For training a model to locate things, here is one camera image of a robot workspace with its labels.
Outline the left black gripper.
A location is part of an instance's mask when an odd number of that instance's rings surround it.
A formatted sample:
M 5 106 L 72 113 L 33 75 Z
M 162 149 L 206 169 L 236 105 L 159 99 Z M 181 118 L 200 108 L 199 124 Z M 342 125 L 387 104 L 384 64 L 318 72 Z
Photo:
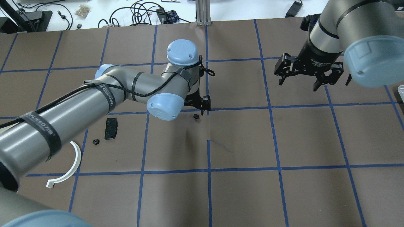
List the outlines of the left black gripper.
M 199 109 L 201 115 L 204 115 L 205 112 L 211 111 L 211 97 L 209 95 L 200 96 L 200 89 L 197 89 L 195 92 L 186 95 L 183 106 Z

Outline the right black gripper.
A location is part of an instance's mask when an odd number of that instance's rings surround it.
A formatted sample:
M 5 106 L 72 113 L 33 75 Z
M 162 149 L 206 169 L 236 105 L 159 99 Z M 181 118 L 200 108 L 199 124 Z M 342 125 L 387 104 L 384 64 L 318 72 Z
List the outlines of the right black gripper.
M 306 75 L 316 78 L 312 90 L 316 92 L 322 85 L 334 85 L 344 72 L 342 62 L 337 62 L 339 53 L 327 53 L 315 47 L 307 40 L 300 53 L 292 56 L 283 53 L 274 66 L 274 75 L 279 77 L 279 85 L 283 85 L 288 77 Z

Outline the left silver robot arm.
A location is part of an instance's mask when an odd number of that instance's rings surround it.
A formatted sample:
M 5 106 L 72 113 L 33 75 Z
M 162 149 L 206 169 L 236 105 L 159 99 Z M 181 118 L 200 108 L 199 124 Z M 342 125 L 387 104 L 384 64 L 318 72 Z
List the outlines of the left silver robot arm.
M 2 227 L 89 226 L 75 214 L 49 208 L 17 191 L 23 177 L 125 100 L 146 104 L 151 115 L 165 121 L 175 120 L 183 106 L 211 109 L 210 97 L 199 95 L 203 58 L 196 45 L 175 40 L 166 54 L 168 63 L 159 75 L 103 64 L 94 79 L 74 91 L 1 125 Z

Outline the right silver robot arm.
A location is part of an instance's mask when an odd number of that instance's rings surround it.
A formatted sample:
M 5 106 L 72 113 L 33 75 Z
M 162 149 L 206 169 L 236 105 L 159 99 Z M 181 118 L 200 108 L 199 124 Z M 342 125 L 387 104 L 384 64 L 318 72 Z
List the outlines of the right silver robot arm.
M 313 91 L 335 85 L 347 66 L 346 85 L 367 88 L 403 81 L 403 18 L 390 0 L 329 0 L 320 14 L 302 19 L 308 33 L 300 53 L 283 53 L 274 68 L 283 85 L 288 77 L 315 77 Z

